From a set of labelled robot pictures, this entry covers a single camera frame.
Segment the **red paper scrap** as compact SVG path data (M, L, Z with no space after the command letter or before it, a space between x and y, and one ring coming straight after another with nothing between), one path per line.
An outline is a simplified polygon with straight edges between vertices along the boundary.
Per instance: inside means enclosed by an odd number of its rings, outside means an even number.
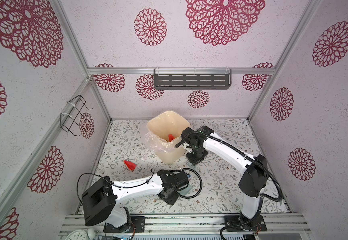
M127 161L127 160L124 160L123 162L130 171L132 171L132 172L135 171L135 169L137 167L137 165L135 163L133 163L131 161Z
M168 142L172 142L175 139L173 135L168 135Z

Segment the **grey-green plastic dustpan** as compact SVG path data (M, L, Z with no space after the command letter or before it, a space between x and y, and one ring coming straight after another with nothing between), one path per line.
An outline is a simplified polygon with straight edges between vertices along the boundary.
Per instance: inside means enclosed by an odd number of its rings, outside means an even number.
M189 183L185 185L184 187L181 187L180 189L178 189L178 193L179 195L182 195L184 197L192 196L194 194L194 188L191 184L191 181L189 181Z

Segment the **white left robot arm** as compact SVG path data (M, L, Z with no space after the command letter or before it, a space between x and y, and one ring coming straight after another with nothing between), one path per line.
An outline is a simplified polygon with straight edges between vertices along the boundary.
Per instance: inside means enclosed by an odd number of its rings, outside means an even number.
M143 196L158 196L165 203L174 205L178 191L189 186L184 170L160 170L150 177L132 181L112 181L109 176L100 177L82 195L84 223L87 227L109 225L106 232L126 232L132 219L127 207L128 200Z

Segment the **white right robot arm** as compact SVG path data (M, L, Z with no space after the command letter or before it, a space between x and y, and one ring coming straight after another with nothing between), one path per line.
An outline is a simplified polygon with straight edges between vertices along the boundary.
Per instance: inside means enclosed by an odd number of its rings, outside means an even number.
M193 165L203 161L212 152L232 165L241 175L238 186L244 194L244 203L239 216L228 219L227 231L258 231L262 227L260 214L268 180L268 174L263 170L267 163L262 155L255 157L235 148L207 126L196 131L186 128L175 148L186 149L186 158Z

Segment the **cream trash bin with liner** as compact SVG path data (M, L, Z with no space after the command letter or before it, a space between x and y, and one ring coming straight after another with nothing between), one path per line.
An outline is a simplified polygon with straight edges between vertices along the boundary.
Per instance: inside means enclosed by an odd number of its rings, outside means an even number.
M183 130L191 124L181 115L174 111L166 111L148 121L140 128L141 141L153 151L165 164L173 164L185 153L182 147L175 145L181 141ZM168 142L168 135L175 139Z

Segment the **white dial gauge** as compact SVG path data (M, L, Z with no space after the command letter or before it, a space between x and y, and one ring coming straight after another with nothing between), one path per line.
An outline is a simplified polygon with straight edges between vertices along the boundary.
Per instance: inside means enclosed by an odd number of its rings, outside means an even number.
M75 230L65 240L89 240L86 230Z

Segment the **dark grey wall shelf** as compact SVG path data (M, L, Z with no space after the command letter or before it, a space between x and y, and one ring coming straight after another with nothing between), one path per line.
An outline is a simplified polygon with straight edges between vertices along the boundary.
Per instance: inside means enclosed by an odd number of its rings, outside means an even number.
M230 72L224 74L164 74L153 70L157 90L228 90L232 85Z

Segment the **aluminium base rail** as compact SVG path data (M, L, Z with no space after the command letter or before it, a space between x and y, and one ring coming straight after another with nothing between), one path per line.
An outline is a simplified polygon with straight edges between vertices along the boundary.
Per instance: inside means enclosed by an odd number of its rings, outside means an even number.
M228 214L169 214L145 215L143 235L204 235L220 233L225 227L224 217ZM267 227L256 227L252 233L264 234L310 234L307 221L298 213L263 213L263 222ZM57 239L65 239L75 230L87 229L83 215L67 215L57 234Z

